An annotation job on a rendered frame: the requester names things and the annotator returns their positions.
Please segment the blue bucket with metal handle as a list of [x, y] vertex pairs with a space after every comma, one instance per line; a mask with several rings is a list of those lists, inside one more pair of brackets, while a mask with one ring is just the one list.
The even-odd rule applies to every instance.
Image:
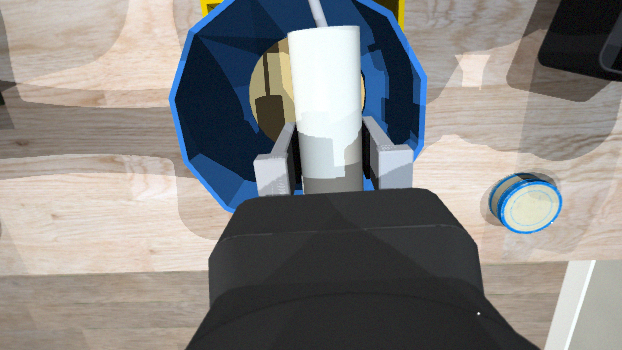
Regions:
[[414, 163], [426, 92], [394, 14], [372, 0], [223, 0], [188, 30], [168, 99], [184, 164], [234, 213], [259, 197], [253, 162], [286, 122], [298, 131], [294, 195], [374, 190], [362, 117]]

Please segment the yellow shallow tray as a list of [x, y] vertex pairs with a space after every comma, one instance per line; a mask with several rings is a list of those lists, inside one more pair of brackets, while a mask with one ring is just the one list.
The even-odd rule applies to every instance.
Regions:
[[[203, 18], [218, 6], [223, 0], [200, 0]], [[372, 0], [389, 9], [394, 14], [399, 26], [404, 33], [404, 7], [405, 0]]]

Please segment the round tin with cream lid and blue rim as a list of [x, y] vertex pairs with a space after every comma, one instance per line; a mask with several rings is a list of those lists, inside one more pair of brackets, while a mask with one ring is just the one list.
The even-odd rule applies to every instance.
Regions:
[[506, 228], [530, 234], [546, 228], [557, 218], [562, 196], [554, 185], [533, 174], [515, 173], [493, 187], [488, 205]]

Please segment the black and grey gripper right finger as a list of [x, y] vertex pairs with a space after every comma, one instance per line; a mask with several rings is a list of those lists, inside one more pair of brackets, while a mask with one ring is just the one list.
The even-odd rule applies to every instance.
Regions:
[[362, 162], [374, 190], [412, 188], [414, 151], [394, 145], [372, 116], [362, 117]]

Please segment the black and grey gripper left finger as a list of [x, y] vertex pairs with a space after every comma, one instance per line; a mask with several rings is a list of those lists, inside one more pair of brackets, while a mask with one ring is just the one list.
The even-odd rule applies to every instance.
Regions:
[[253, 163], [259, 197], [294, 195], [302, 175], [296, 122], [286, 122], [271, 153]]

